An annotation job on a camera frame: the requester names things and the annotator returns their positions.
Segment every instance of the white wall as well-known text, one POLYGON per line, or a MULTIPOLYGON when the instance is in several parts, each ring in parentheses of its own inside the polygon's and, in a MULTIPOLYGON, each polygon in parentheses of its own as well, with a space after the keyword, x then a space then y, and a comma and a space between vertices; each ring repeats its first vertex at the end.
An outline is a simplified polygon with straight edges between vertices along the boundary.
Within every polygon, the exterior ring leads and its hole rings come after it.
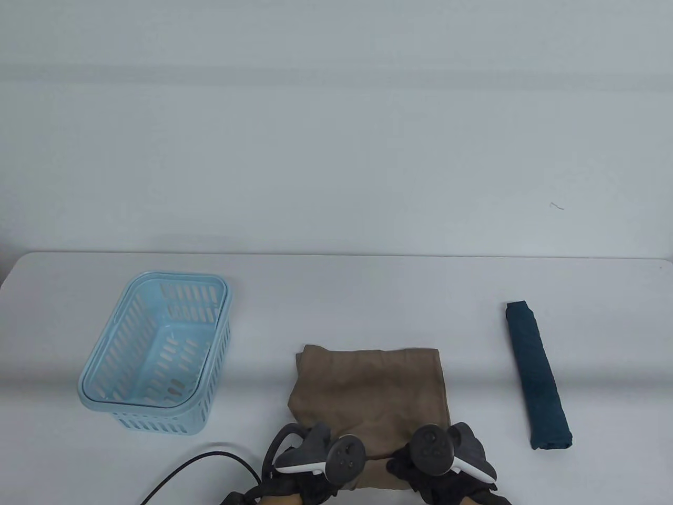
POLYGON ((0 0, 0 274, 37 249, 670 257, 672 26, 663 0, 0 0))

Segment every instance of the dark teal rolled cloth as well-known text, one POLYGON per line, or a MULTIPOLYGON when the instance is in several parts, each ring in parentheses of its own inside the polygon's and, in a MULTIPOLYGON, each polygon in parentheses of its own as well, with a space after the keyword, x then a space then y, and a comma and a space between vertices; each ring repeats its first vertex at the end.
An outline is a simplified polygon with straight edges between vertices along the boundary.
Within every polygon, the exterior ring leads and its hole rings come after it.
POLYGON ((573 434, 565 419, 535 316, 526 302, 514 302, 507 304, 505 317, 528 410, 530 446, 567 449, 573 444, 573 434))

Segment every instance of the white controller grip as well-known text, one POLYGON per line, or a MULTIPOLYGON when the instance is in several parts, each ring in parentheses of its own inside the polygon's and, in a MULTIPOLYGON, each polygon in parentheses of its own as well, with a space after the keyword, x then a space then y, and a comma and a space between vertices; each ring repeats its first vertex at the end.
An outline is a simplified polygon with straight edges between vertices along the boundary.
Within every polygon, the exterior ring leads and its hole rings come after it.
POLYGON ((495 484, 495 479, 488 473, 482 472, 480 469, 473 467, 470 463, 465 463, 462 459, 454 457, 454 462, 451 465, 451 470, 460 473, 461 471, 471 475, 486 484, 495 484))

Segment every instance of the black cable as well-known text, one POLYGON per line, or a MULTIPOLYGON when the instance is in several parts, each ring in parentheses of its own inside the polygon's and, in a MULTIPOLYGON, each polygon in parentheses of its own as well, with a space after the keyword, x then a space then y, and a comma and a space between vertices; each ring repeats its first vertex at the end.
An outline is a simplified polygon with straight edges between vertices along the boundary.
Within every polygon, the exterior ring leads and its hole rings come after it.
POLYGON ((147 502, 152 499, 152 496, 156 495, 159 490, 164 487, 164 485, 171 480, 173 477, 175 477, 179 472, 187 468, 189 465, 191 465, 193 462, 198 461, 199 459, 207 458, 208 456, 226 456, 227 458, 231 458, 233 460, 238 461, 241 465, 243 465, 247 471, 252 474, 254 479, 257 481, 257 484, 262 483, 262 479, 259 478, 259 475, 257 475, 257 472, 243 459, 240 458, 239 456, 236 456, 235 454, 232 454, 230 452, 226 452, 224 450, 212 450, 210 452, 204 452, 203 454, 199 454, 198 456, 194 456, 193 458, 185 461, 183 464, 181 464, 179 467, 177 467, 175 470, 173 470, 171 473, 168 474, 168 476, 159 482, 159 485, 155 487, 150 494, 147 495, 146 499, 143 500, 143 502, 140 505, 147 505, 147 502))

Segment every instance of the brown folded cloth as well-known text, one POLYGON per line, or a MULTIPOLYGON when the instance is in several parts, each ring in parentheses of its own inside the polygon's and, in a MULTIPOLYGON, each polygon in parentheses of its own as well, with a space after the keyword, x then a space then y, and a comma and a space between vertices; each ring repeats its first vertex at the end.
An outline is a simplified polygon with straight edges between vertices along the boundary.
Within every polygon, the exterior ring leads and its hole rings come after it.
POLYGON ((367 462, 355 487, 408 489, 387 472, 385 457, 423 424, 449 426, 436 349, 328 351, 307 345, 297 354, 297 373, 287 406, 300 424, 323 421, 332 436, 356 435, 367 456, 383 458, 367 462))

